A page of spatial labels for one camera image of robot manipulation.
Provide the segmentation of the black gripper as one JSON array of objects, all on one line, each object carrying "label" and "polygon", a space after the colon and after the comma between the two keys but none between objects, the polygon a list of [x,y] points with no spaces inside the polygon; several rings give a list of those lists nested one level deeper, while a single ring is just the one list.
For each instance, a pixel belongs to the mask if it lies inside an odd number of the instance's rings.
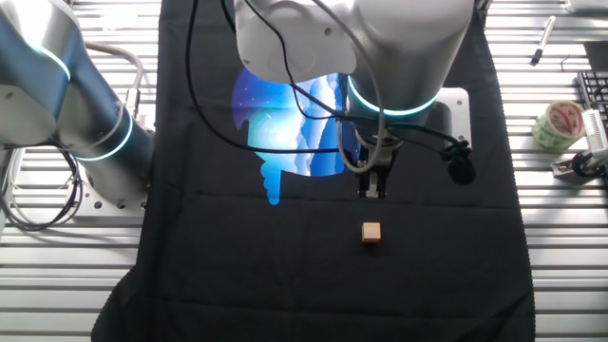
[{"label": "black gripper", "polygon": [[358,197],[384,199],[387,181],[394,165],[393,152],[382,152],[379,161],[369,171],[358,176]]}]

